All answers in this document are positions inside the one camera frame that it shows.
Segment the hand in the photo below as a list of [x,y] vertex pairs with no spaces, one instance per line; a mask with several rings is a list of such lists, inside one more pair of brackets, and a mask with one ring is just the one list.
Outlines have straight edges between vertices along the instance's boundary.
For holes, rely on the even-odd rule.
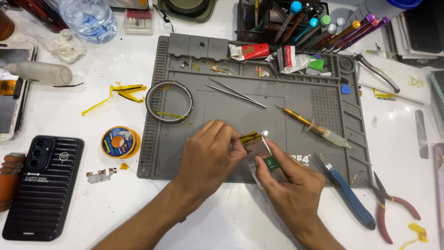
[[224,121],[211,120],[186,140],[179,171],[172,182],[189,194],[197,207],[216,192],[247,156],[239,137]]
[[293,236],[307,249],[315,249],[311,247],[315,234],[321,235],[318,241],[322,240],[321,238],[331,237],[317,216],[325,178],[319,172],[310,170],[283,152],[274,142],[268,139],[266,142],[290,183],[277,182],[270,175],[264,160],[260,157],[255,158],[256,177],[264,187],[276,213]]

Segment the cutting pliers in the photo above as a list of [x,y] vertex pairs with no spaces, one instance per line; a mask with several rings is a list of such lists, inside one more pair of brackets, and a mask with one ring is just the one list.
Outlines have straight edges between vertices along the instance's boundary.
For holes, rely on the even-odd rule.
[[393,244],[392,239],[390,238],[389,234],[387,233],[387,228],[385,228],[385,200],[390,200],[390,201],[396,202],[398,204],[401,204],[418,221],[421,220],[421,216],[419,216],[418,211],[416,211],[416,209],[410,203],[405,201],[404,199],[388,195],[385,191],[384,186],[382,185],[381,181],[379,180],[378,176],[376,175],[376,173],[375,172],[373,172],[373,173],[375,174],[376,185],[379,187],[379,189],[377,187],[373,186],[369,181],[367,181],[367,180],[365,180],[365,181],[367,182],[368,186],[373,190],[376,197],[379,199],[379,204],[378,204],[378,209],[377,209],[378,229],[382,235],[382,238],[388,244]]

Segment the component tray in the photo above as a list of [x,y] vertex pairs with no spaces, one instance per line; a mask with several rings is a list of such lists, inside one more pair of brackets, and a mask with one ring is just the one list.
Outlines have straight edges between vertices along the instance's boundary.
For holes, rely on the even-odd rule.
[[[292,73],[281,74],[276,61],[248,60],[245,64],[227,58],[228,44],[249,43],[226,39],[190,36],[172,33],[160,36],[157,45],[152,84],[177,80],[192,93],[194,108],[186,121],[175,125],[162,124],[148,113],[142,137],[137,176],[139,178],[171,180],[176,175],[182,158],[185,140],[199,131],[209,120],[221,119],[242,135],[267,130],[268,138],[290,155],[296,155],[311,169],[311,155],[322,153],[351,187],[367,188],[364,179],[372,180],[369,149],[365,137],[357,74],[351,56],[321,54],[323,72],[331,77]],[[233,75],[219,74],[209,65],[217,61],[218,69],[229,69]],[[270,77],[258,77],[256,66],[269,72]],[[255,101],[266,109],[244,100],[213,90],[204,84],[230,91],[208,79],[211,77]],[[342,94],[341,77],[349,81],[350,94]],[[183,115],[189,107],[185,94],[175,87],[162,92],[158,89],[150,100],[150,108]],[[304,126],[285,115],[274,103],[316,121],[347,139],[352,149],[338,147],[325,139],[305,132]],[[245,161],[227,178],[226,182],[255,183]]]

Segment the right hand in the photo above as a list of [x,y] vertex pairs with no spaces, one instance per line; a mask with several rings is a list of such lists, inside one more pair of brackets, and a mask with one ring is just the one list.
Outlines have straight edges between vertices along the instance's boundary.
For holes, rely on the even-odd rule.
[[269,173],[262,158],[256,156],[256,177],[264,187],[276,213],[299,241],[322,223],[317,216],[319,199],[325,177],[312,171],[266,139],[271,153],[289,178],[288,182],[277,182]]

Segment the blue utility knife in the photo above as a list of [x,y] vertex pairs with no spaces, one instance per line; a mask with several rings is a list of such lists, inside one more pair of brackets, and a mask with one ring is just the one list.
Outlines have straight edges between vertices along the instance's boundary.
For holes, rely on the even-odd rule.
[[319,155],[314,153],[313,158],[316,164],[320,165],[320,167],[324,170],[326,177],[335,186],[336,190],[341,195],[342,199],[352,211],[356,219],[358,219],[358,221],[366,228],[374,230],[376,228],[375,219],[370,212],[365,209],[339,171],[334,169],[321,153]]

